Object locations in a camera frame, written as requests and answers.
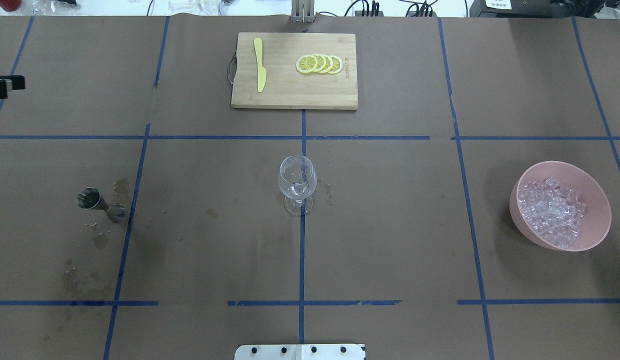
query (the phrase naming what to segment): wooden cutting board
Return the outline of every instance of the wooden cutting board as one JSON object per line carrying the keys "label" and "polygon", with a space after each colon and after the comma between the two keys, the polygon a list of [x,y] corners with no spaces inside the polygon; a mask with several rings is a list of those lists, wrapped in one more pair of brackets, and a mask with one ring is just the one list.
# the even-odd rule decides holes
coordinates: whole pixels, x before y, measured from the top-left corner
{"label": "wooden cutting board", "polygon": [[[255,38],[263,41],[265,87],[257,92]],[[343,68],[335,75],[303,74],[297,60],[310,54],[336,55]],[[354,34],[240,32],[236,46],[233,108],[356,110],[357,46]]]}

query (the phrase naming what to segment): jigger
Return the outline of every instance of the jigger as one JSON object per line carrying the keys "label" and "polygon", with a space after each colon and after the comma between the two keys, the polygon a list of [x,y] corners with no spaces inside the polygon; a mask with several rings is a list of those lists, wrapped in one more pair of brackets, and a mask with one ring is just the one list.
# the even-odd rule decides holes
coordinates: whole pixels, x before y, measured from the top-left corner
{"label": "jigger", "polygon": [[102,193],[94,187],[86,187],[76,197],[76,204],[84,210],[104,210],[113,223],[118,223],[126,216],[126,210],[117,205],[108,205]]}

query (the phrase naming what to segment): yellow plastic knife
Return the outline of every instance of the yellow plastic knife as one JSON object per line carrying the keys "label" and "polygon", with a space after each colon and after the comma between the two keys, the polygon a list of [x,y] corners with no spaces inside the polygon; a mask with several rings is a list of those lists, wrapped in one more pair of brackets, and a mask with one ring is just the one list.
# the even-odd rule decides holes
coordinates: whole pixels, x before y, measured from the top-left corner
{"label": "yellow plastic knife", "polygon": [[254,38],[254,52],[257,55],[257,91],[264,91],[268,72],[264,68],[264,42],[262,38]]}

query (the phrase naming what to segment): bowl of ice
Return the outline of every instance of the bowl of ice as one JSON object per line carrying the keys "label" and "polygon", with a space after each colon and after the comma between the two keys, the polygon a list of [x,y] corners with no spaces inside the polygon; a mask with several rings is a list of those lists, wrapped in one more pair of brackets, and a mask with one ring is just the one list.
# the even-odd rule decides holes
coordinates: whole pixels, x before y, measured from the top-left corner
{"label": "bowl of ice", "polygon": [[528,168],[512,188],[509,210],[525,237],[559,251],[594,248],[612,222],[601,186],[586,171],[561,161]]}

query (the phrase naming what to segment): pink bowl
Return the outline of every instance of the pink bowl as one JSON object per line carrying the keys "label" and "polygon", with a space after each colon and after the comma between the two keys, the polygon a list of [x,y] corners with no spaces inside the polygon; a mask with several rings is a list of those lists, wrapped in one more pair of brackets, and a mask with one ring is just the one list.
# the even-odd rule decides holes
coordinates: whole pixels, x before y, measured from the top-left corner
{"label": "pink bowl", "polygon": [[[570,248],[554,246],[532,230],[523,218],[517,201],[519,189],[524,184],[534,179],[545,180],[551,176],[559,180],[562,185],[580,191],[580,201],[588,206],[583,216],[579,236]],[[610,203],[601,186],[586,171],[561,161],[539,162],[528,168],[512,188],[509,209],[512,221],[523,236],[538,246],[559,251],[584,251],[594,248],[608,235],[612,223]]]}

